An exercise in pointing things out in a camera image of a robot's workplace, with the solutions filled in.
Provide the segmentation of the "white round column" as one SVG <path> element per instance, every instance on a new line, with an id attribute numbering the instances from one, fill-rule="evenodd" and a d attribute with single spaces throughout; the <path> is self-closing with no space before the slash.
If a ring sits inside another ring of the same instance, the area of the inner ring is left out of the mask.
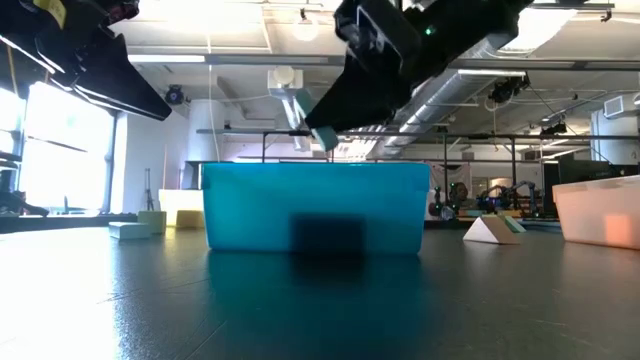
<path id="1" fill-rule="evenodd" d="M 222 146 L 221 135 L 214 131 L 222 129 L 226 108 L 219 101 L 196 99 L 190 104 L 187 159 L 189 161 L 215 161 Z"/>

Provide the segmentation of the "white ceiling box unit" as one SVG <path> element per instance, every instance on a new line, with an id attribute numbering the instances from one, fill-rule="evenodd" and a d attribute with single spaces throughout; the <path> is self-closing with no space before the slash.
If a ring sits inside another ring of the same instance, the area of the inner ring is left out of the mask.
<path id="1" fill-rule="evenodd" d="M 272 97 L 293 98 L 304 87 L 303 71 L 291 66 L 276 66 L 267 74 L 267 89 Z"/>

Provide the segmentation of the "globe ceiling lamp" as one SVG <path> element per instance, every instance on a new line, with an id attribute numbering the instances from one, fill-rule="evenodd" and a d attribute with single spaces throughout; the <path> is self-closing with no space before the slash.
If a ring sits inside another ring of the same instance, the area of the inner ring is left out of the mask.
<path id="1" fill-rule="evenodd" d="M 315 18 L 300 18 L 293 24 L 293 36 L 304 42 L 314 40 L 319 33 L 319 23 Z"/>

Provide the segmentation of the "dark background screen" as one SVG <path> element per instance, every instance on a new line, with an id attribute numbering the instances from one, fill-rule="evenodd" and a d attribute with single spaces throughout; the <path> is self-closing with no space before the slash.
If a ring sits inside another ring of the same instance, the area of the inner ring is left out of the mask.
<path id="1" fill-rule="evenodd" d="M 556 164 L 544 165 L 544 184 L 558 185 L 600 180 L 640 173 L 638 165 L 615 165 L 607 161 L 560 159 Z"/>

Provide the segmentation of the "person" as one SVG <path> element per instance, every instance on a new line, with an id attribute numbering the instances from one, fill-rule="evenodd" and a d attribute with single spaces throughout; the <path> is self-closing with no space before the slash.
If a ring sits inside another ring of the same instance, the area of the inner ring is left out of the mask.
<path id="1" fill-rule="evenodd" d="M 449 202 L 453 210 L 470 204 L 469 190 L 463 182 L 452 182 L 449 186 Z"/>

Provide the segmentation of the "cream wedge block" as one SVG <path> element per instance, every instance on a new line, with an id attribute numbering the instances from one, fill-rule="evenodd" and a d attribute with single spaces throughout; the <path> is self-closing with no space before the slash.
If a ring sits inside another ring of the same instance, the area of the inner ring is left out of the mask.
<path id="1" fill-rule="evenodd" d="M 519 244 L 516 234 L 499 216 L 481 216 L 475 219 L 463 236 L 464 241 L 496 245 Z"/>

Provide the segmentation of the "yellow block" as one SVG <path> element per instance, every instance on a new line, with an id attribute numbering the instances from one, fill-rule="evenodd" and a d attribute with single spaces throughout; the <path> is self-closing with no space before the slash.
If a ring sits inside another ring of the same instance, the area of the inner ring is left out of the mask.
<path id="1" fill-rule="evenodd" d="M 204 229 L 204 212 L 201 210 L 178 210 L 175 227 L 180 229 Z"/>

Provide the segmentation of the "orange block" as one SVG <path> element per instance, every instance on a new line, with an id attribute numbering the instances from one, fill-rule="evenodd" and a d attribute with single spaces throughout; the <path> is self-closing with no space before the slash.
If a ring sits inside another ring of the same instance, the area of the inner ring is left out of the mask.
<path id="1" fill-rule="evenodd" d="M 634 243 L 631 218 L 622 214 L 604 217 L 606 242 L 612 246 L 631 247 Z"/>

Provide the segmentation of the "blue plastic bin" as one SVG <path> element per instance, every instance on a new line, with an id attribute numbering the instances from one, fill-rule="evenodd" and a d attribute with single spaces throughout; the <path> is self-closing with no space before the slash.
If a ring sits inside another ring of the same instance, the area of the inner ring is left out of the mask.
<path id="1" fill-rule="evenodd" d="M 365 254 L 421 248 L 430 169 L 420 163 L 210 163 L 202 169 L 208 246 L 291 252 L 296 213 L 366 221 Z"/>

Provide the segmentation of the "yellow green cube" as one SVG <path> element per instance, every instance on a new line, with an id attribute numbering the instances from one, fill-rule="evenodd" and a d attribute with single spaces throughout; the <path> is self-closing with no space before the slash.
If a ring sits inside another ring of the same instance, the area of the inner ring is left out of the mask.
<path id="1" fill-rule="evenodd" d="M 139 211 L 139 223 L 147 224 L 151 234 L 164 234 L 166 231 L 167 213 L 165 211 Z"/>

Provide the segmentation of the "pink plastic bin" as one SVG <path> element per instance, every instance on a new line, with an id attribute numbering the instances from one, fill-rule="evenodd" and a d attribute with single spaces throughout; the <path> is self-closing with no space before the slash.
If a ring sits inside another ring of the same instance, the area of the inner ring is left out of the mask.
<path id="1" fill-rule="evenodd" d="M 554 185 L 552 191 L 566 241 L 640 250 L 640 175 Z M 631 218 L 631 247 L 606 242 L 604 217 L 610 214 Z"/>

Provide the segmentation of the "white ceiling pipes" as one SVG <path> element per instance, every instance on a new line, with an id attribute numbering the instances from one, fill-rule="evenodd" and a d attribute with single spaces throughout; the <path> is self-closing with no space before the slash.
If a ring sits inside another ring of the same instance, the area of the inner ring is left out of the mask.
<path id="1" fill-rule="evenodd" d="M 404 148 L 426 132 L 422 125 L 391 124 L 372 125 L 355 129 L 355 132 L 376 133 L 375 136 L 344 137 L 344 155 L 349 159 L 399 157 Z"/>

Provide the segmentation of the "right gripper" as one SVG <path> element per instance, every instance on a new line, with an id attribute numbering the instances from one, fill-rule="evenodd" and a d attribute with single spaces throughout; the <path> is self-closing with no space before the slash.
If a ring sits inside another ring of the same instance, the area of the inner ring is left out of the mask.
<path id="1" fill-rule="evenodd" d="M 333 14 L 344 66 L 305 118 L 336 132 L 383 124 L 438 75 L 438 0 L 400 9 L 389 0 L 343 0 Z"/>

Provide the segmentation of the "yellow plastic bin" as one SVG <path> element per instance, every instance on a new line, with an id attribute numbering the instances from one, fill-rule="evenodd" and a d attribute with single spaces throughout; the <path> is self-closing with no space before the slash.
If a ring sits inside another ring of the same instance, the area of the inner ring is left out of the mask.
<path id="1" fill-rule="evenodd" d="M 203 192 L 192 189 L 160 189 L 160 209 L 166 213 L 166 225 L 174 227 L 179 211 L 204 212 Z"/>

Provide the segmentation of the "pale teal block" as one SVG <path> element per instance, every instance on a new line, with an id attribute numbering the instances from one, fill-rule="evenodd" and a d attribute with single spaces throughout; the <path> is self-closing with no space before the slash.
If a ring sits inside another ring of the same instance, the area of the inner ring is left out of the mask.
<path id="1" fill-rule="evenodd" d="M 146 223 L 110 222 L 108 230 L 111 237 L 119 240 L 144 239 L 151 236 L 150 228 Z"/>

